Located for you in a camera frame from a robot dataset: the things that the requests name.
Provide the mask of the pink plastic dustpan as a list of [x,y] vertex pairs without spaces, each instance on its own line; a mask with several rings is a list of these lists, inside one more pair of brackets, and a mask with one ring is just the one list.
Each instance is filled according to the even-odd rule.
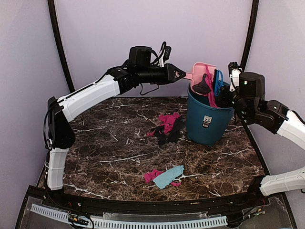
[[[206,63],[203,62],[197,62],[194,64],[192,71],[190,73],[186,73],[186,77],[185,79],[190,80],[190,88],[192,90],[193,93],[195,93],[192,89],[192,86],[195,84],[198,84],[203,77],[203,74],[206,73],[206,69],[205,69],[205,65]],[[211,64],[207,64],[210,65],[210,71],[215,71],[216,66],[215,65],[211,65]]]

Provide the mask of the blue hand brush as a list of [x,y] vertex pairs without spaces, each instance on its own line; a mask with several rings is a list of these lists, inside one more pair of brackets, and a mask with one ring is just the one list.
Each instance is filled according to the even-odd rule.
[[215,97],[218,97],[221,93],[221,88],[224,85],[224,75],[222,71],[215,69],[213,77],[213,91]]

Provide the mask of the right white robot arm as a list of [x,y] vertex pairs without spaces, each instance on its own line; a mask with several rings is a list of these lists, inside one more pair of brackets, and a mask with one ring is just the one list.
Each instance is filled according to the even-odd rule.
[[[305,122],[300,115],[277,100],[265,100],[265,78],[261,74],[229,71],[231,83],[221,91],[221,101],[231,106],[247,125],[258,124],[275,135],[284,137],[301,149],[305,147]],[[278,175],[255,177],[243,197],[253,207],[262,196],[293,190],[305,191],[304,167]]]

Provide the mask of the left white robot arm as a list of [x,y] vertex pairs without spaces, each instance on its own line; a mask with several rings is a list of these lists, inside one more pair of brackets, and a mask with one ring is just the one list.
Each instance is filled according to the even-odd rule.
[[139,85],[167,85],[186,77],[186,72],[167,63],[170,52],[167,45],[159,54],[147,46],[134,46],[122,65],[108,69],[98,80],[69,95],[48,100],[43,123],[44,143],[49,152],[46,187],[51,190],[48,199],[55,207],[67,204],[67,197],[59,190],[63,188],[66,156],[76,139],[70,122],[95,105]]

